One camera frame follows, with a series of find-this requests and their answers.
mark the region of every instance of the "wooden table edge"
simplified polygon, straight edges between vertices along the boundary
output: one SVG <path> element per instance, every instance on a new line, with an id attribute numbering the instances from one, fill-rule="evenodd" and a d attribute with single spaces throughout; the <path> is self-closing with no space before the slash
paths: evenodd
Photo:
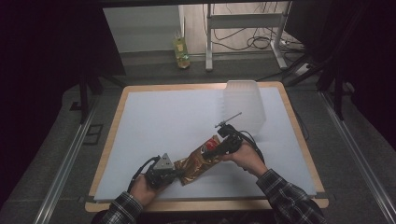
<path id="1" fill-rule="evenodd" d="M 177 85 L 148 85 L 148 86 L 128 86 L 122 91 L 120 102 L 114 115 L 113 122 L 108 132 L 105 147 L 96 169 L 95 176 L 92 181 L 92 186 L 89 192 L 89 196 L 93 197 L 97 191 L 99 182 L 106 169 L 108 157 L 114 144 L 117 129 L 119 128 L 120 118 L 122 116 L 123 109 L 125 107 L 126 99 L 129 92 L 138 91 L 186 91 L 186 90 L 218 90 L 224 89 L 226 83 L 205 83 L 205 84 L 177 84 Z M 325 192 L 323 185 L 320 181 L 317 168 L 312 160 L 308 146 L 304 140 L 303 134 L 300 130 L 297 118 L 292 110 L 289 97 L 282 83 L 280 82 L 258 82 L 259 87 L 268 88 L 275 87 L 279 90 L 279 94 L 282 98 L 286 111 L 289 115 L 291 126 L 296 134 L 297 141 L 302 150 L 305 162 L 308 166 L 308 170 L 314 181 L 314 185 L 317 192 Z M 325 208 L 329 205 L 328 199 L 313 199 L 320 208 Z M 267 200 L 233 200 L 233 201 L 194 201 L 194 202 L 154 202 L 147 208 L 145 212 L 173 212 L 173 211 L 213 211 L 219 210 L 218 206 L 221 205 L 220 210 L 260 210 L 260 209 L 271 209 Z M 109 203 L 85 203 L 85 209 L 88 212 L 99 212 L 106 210 L 109 207 Z"/>

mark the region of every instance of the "hand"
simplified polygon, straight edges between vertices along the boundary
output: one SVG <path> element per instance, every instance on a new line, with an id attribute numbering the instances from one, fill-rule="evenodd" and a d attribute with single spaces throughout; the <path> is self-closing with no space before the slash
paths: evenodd
<path id="1" fill-rule="evenodd" d="M 268 171 L 264 162 L 260 159 L 257 152 L 246 141 L 242 142 L 241 147 L 235 152 L 227 155 L 219 156 L 222 161 L 233 161 L 239 167 L 244 168 L 252 175 L 257 177 L 262 176 Z"/>
<path id="2" fill-rule="evenodd" d="M 136 198 L 143 206 L 148 205 L 154 200 L 157 194 L 163 191 L 166 187 L 160 189 L 152 189 L 145 176 L 140 175 L 134 181 L 130 194 Z"/>

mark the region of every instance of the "metal frame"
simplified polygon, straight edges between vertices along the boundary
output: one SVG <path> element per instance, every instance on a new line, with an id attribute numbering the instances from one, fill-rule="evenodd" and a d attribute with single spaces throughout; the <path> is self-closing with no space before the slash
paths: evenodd
<path id="1" fill-rule="evenodd" d="M 67 177 L 69 177 L 70 171 L 72 170 L 73 164 L 76 160 L 85 134 L 90 127 L 93 115 L 99 103 L 99 99 L 100 96 L 93 96 L 92 109 L 90 110 L 85 121 L 79 125 L 78 132 L 76 133 L 76 136 L 70 148 L 67 150 L 67 153 L 64 156 L 64 161 L 59 167 L 58 173 L 56 174 L 51 186 L 49 187 L 47 196 L 45 197 L 40 209 L 37 212 L 37 216 L 35 217 L 34 221 L 35 224 L 45 224 L 50 222 L 50 218 L 55 209 L 56 203 L 61 196 L 62 190 L 64 189 L 64 184 L 66 183 Z"/>
<path id="2" fill-rule="evenodd" d="M 346 147 L 349 149 L 350 155 L 352 156 L 356 165 L 361 171 L 362 177 L 366 181 L 366 184 L 369 187 L 370 191 L 373 193 L 373 196 L 385 218 L 387 219 L 387 222 L 389 224 L 395 224 L 396 208 L 393 204 L 392 199 L 389 197 L 382 183 L 376 177 L 376 174 L 370 167 L 370 164 L 365 159 L 364 155 L 361 153 L 361 149 L 359 148 L 358 144 L 350 133 L 347 125 L 342 120 L 340 120 L 334 110 L 332 110 L 332 100 L 330 99 L 330 96 L 323 91 L 320 91 L 318 94 L 322 99 L 323 103 L 325 104 L 327 111 L 329 112 L 329 115 L 335 124 L 335 127 L 345 141 Z"/>
<path id="3" fill-rule="evenodd" d="M 271 48 L 276 56 L 280 69 L 286 69 L 285 60 L 279 50 L 279 41 L 286 25 L 291 2 L 286 4 L 282 13 L 271 14 L 238 14 L 238 15 L 212 15 L 211 4 L 207 4 L 206 15 L 206 71 L 213 70 L 212 30 L 232 28 L 257 28 L 277 27 L 275 40 L 271 41 Z"/>

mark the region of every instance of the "plaid shirt sleeve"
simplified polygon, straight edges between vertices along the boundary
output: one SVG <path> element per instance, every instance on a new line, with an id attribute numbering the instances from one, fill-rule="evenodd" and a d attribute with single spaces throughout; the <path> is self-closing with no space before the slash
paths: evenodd
<path id="1" fill-rule="evenodd" d="M 274 170 L 267 171 L 256 183 L 281 223 L 326 223 L 305 191 L 287 182 Z"/>
<path id="2" fill-rule="evenodd" d="M 107 213 L 101 220 L 101 224 L 135 224 L 136 218 L 142 212 L 143 206 L 134 199 L 129 193 L 124 191 L 114 202 L 110 205 Z"/>

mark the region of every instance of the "translucent plastic container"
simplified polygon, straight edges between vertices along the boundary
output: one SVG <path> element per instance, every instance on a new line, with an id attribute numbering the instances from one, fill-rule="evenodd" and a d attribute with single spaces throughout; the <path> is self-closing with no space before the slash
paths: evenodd
<path id="1" fill-rule="evenodd" d="M 228 121 L 237 131 L 247 131 L 257 135 L 265 122 L 262 96 L 257 83 L 253 80 L 230 80 L 223 91 L 224 119 L 239 112 L 241 115 Z"/>

